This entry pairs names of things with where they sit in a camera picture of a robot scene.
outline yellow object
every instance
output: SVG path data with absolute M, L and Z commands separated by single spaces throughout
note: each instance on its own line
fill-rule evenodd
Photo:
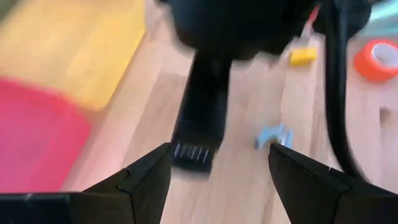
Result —
M 0 23 L 0 75 L 100 110 L 144 32 L 144 0 L 20 0 Z
M 290 54 L 291 65 L 308 65 L 315 59 L 317 59 L 317 49 L 315 47 L 293 49 Z

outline orange tape roll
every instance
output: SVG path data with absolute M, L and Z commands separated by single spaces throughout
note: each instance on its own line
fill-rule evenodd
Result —
M 398 44 L 373 40 L 354 57 L 354 68 L 372 82 L 384 82 L 398 75 Z

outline blue plastic piece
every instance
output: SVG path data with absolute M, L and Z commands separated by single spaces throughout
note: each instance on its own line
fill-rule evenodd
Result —
M 274 127 L 265 127 L 254 141 L 254 148 L 262 149 L 271 140 L 276 140 L 280 144 L 291 148 L 293 144 L 293 132 L 289 131 L 283 124 Z

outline wooden floor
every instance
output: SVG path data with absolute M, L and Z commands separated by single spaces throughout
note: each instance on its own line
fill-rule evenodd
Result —
M 207 181 L 173 173 L 162 223 L 289 222 L 267 150 L 255 151 L 253 143 L 263 126 L 284 123 L 295 132 L 295 150 L 335 166 L 325 127 L 322 42 L 312 39 L 319 58 L 307 68 L 287 66 L 287 54 L 274 66 L 262 55 L 233 65 L 226 133 L 213 172 Z M 95 130 L 64 190 L 83 190 L 170 140 L 192 56 L 173 41 L 167 22 L 155 22 L 110 104 L 90 115 Z M 394 82 L 370 84 L 349 66 L 346 115 L 353 152 L 370 181 L 398 192 L 398 179 L 391 178 L 398 107 L 384 97 L 395 93 Z

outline red cushion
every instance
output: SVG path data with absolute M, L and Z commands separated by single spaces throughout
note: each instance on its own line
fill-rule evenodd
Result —
M 56 192 L 90 133 L 61 95 L 0 79 L 0 192 Z

